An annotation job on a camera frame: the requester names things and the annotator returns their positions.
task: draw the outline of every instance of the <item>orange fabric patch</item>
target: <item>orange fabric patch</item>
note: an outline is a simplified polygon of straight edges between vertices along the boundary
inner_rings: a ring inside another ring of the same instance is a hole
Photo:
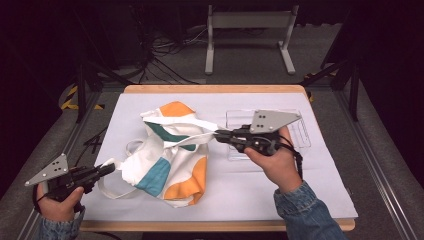
[[[176,183],[170,186],[165,194],[165,200],[182,199],[193,195],[194,199],[189,205],[195,204],[205,193],[206,185],[206,157],[197,161],[193,168],[191,178],[184,182]]]
[[[171,102],[159,108],[165,117],[182,117],[194,113],[189,107],[181,102]]]

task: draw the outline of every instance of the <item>human hand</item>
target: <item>human hand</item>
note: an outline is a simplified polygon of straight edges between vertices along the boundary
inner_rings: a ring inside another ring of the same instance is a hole
[[[280,128],[279,133],[290,142],[292,141],[287,127]],[[287,141],[283,138],[281,138],[281,142],[287,144]],[[244,153],[264,170],[269,180],[277,184],[281,193],[293,191],[302,184],[302,179],[296,170],[293,153],[290,150],[280,148],[274,155],[269,157],[258,153],[252,148],[246,148]]]
[[[40,212],[44,218],[56,222],[68,222],[74,220],[74,206],[81,200],[84,188],[76,188],[63,202],[57,202],[48,197],[43,197],[43,186],[38,184],[37,199]]]

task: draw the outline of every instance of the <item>cloth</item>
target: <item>cloth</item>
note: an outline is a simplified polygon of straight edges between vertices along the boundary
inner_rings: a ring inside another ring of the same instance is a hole
[[[70,240],[78,236],[85,208],[76,219],[69,222],[56,222],[41,217],[38,230],[33,239],[35,240]]]
[[[327,206],[317,198],[307,182],[293,192],[274,193],[277,213],[286,221],[287,236],[297,239],[347,239],[331,217]]]

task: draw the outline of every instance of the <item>denim jacket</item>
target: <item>denim jacket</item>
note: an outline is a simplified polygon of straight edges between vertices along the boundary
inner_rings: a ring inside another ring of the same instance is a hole
[[[78,236],[79,227],[84,218],[85,208],[77,218],[69,222],[56,222],[41,217],[38,231],[34,239],[36,240],[70,240]]]
[[[274,193],[277,213],[286,222],[290,240],[347,239],[331,218],[327,206],[319,200],[305,181],[293,192]]]
[[[319,200],[306,182],[293,192],[274,193],[278,215],[285,221],[290,240],[343,240],[347,239],[339,225],[331,218],[327,206]],[[75,239],[84,217],[85,209],[70,222],[41,219],[35,239]]]

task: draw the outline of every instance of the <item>teal fabric patch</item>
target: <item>teal fabric patch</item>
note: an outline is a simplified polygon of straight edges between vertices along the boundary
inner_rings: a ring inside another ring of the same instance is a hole
[[[170,134],[161,125],[157,123],[151,123],[151,122],[145,122],[145,123],[147,124],[147,126],[149,126],[153,130],[154,133],[156,133],[156,135],[158,135],[162,140],[167,142],[179,142],[189,137],[187,135]],[[185,145],[181,147],[190,152],[193,152],[194,150],[196,150],[195,144]]]
[[[135,187],[157,197],[162,192],[163,186],[165,186],[170,169],[171,164],[166,159],[159,158]]]

